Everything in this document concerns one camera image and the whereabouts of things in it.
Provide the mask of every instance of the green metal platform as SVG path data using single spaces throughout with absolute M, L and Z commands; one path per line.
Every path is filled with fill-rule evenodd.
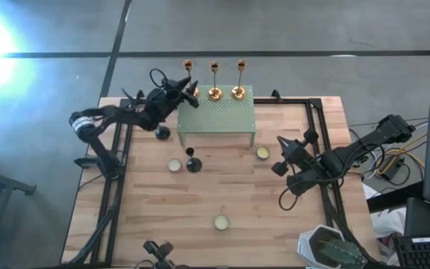
M 231 98 L 231 89 L 236 85 L 217 85 L 223 91 L 219 101 L 208 98 L 208 90 L 213 86 L 199 85 L 199 107 L 193 108 L 188 102 L 178 106 L 177 133 L 180 144 L 185 146 L 188 134 L 250 134 L 250 146 L 255 140 L 255 105 L 252 86 L 242 85 L 245 99 Z

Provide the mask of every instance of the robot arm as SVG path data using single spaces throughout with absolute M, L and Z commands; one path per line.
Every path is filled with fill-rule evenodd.
M 101 108 L 89 108 L 83 111 L 72 113 L 69 118 L 69 124 L 75 133 L 83 142 L 91 145 L 97 154 L 97 165 L 104 174 L 106 179 L 115 179 L 119 176 L 120 163 L 113 152 L 105 149 L 99 140 L 99 135 L 112 123 L 124 123 L 139 126 L 146 131 L 162 130 L 159 123 L 165 122 L 165 119 L 184 101 L 188 101 L 191 106 L 197 108 L 199 103 L 193 95 L 196 89 L 197 81 L 192 83 L 187 89 L 185 87 L 190 81 L 190 77 L 180 81 L 169 80 L 159 69 L 153 69 L 152 72 L 158 71 L 162 74 L 161 85 L 155 84 L 157 88 L 152 90 L 145 100 L 142 91 L 139 91 L 137 98 L 133 99 L 123 89 L 124 94 L 131 100 L 131 105 L 120 108 L 114 105 L 106 105 Z M 144 104 L 141 111 L 137 106 Z M 160 139 L 169 136 L 169 129 L 165 128 L 166 135 Z
M 287 186 L 290 191 L 299 196 L 316 184 L 330 184 L 346 175 L 353 162 L 375 148 L 386 143 L 402 143 L 411 138 L 413 126 L 408 125 L 400 116 L 389 115 L 378 123 L 376 130 L 348 146 L 340 146 L 333 150 L 313 157 L 305 149 L 309 143 L 314 143 L 318 134 L 308 130 L 305 140 L 288 140 L 277 137 L 281 144 L 283 162 L 272 166 L 272 171 L 283 176 L 287 165 L 296 165 L 300 172 L 287 176 Z

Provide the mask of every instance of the wooden tabletop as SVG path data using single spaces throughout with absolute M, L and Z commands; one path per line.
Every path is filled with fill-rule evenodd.
M 351 143 L 340 97 L 320 98 L 331 147 Z M 118 105 L 119 101 L 120 98 L 103 98 L 100 105 Z M 199 173 L 189 173 L 184 167 L 187 156 L 178 142 L 176 111 L 165 124 L 172 130 L 168 140 L 157 140 L 153 132 L 134 128 L 113 254 L 114 266 L 134 266 L 143 259 L 154 260 L 143 249 L 146 240 L 172 243 L 174 250 L 169 258 L 176 264 L 304 265 L 296 253 L 298 237 L 325 223 L 320 190 L 312 188 L 299 198 L 292 211 L 283 211 L 278 207 L 278 196 L 286 188 L 286 179 L 274 174 L 270 168 L 281 160 L 277 135 L 302 139 L 308 128 L 305 106 L 256 105 L 255 113 L 257 133 L 253 148 L 248 145 L 247 134 L 187 136 L 186 145 L 195 148 L 195 157 L 203 163 Z M 107 148 L 112 143 L 113 130 L 114 126 L 111 126 L 100 136 Z M 321 137 L 319 142 L 323 150 Z M 257 146 L 269 147 L 271 156 L 267 161 L 255 157 Z M 168 171 L 167 162 L 172 158 L 182 161 L 180 173 Z M 95 168 L 85 170 L 81 184 L 99 174 Z M 91 182 L 77 195 L 63 262 L 74 257 L 94 231 L 103 181 Z M 368 253 L 377 258 L 373 225 L 359 178 L 347 176 L 341 193 L 349 228 Z M 291 204 L 293 196 L 288 192 L 282 201 L 285 206 Z M 218 214 L 225 214 L 231 222 L 230 228 L 223 232 L 214 228 L 214 217 Z

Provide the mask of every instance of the black clamp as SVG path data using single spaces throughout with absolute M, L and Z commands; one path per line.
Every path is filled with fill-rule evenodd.
M 280 93 L 276 89 L 273 90 L 271 97 L 275 97 L 277 103 L 283 102 L 283 99 L 281 98 Z

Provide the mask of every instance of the brass candle holder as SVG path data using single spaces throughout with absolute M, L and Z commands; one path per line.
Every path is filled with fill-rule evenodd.
M 214 87 L 208 90 L 208 98 L 212 101 L 219 101 L 223 97 L 223 92 L 219 88 L 216 87 L 216 72 L 219 69 L 219 64 L 216 61 L 210 63 L 210 68 L 212 69 L 212 73 L 214 74 Z
M 193 67 L 192 61 L 191 60 L 185 60 L 184 61 L 184 67 L 185 67 L 185 70 L 188 72 L 188 76 L 190 77 L 190 81 L 189 81 L 190 86 L 192 86 L 192 76 L 190 75 L 190 72 L 192 71 L 192 67 Z M 197 97 L 199 95 L 199 89 L 197 87 L 195 88 L 193 95 L 195 97 Z
M 246 67 L 246 62 L 243 60 L 239 60 L 237 62 L 237 67 L 238 67 L 238 86 L 234 87 L 231 90 L 231 98 L 235 99 L 235 100 L 243 100 L 245 99 L 246 96 L 246 91 L 245 89 L 243 89 L 241 87 L 241 81 L 242 81 L 242 72 L 244 71 L 245 67 Z

